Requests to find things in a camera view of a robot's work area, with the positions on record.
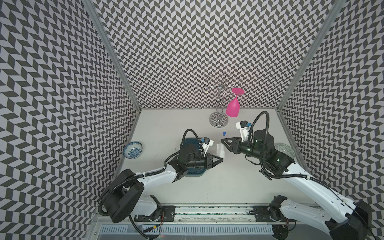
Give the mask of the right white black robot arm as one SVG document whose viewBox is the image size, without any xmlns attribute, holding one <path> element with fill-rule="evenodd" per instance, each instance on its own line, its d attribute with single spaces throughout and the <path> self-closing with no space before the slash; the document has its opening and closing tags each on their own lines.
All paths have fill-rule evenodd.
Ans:
<svg viewBox="0 0 384 240">
<path fill-rule="evenodd" d="M 360 200 L 336 193 L 332 188 L 305 171 L 293 158 L 276 150 L 274 138 L 264 130 L 254 138 L 241 132 L 241 137 L 221 139 L 236 155 L 244 154 L 260 160 L 260 172 L 268 179 L 285 180 L 311 198 L 319 208 L 295 203 L 285 196 L 275 196 L 269 204 L 270 218 L 283 218 L 305 223 L 323 231 L 334 240 L 365 240 L 371 232 L 372 208 Z"/>
</svg>

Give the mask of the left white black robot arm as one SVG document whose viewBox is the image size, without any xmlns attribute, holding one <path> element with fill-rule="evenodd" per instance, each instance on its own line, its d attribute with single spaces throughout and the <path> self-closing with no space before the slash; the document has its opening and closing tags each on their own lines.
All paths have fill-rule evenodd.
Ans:
<svg viewBox="0 0 384 240">
<path fill-rule="evenodd" d="M 189 169 L 209 170 L 223 158 L 203 153 L 197 146 L 187 144 L 165 160 L 165 165 L 151 172 L 122 171 L 101 194 L 98 213 L 119 223 L 127 217 L 145 216 L 150 221 L 161 218 L 163 205 L 149 191 L 161 185 L 181 180 Z"/>
</svg>

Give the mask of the white gauze cloth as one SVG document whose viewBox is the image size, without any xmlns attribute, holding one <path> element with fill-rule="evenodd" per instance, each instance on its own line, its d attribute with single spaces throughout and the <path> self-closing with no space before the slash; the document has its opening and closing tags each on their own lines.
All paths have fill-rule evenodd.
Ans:
<svg viewBox="0 0 384 240">
<path fill-rule="evenodd" d="M 216 156 L 225 158 L 225 146 L 223 144 L 217 144 Z"/>
</svg>

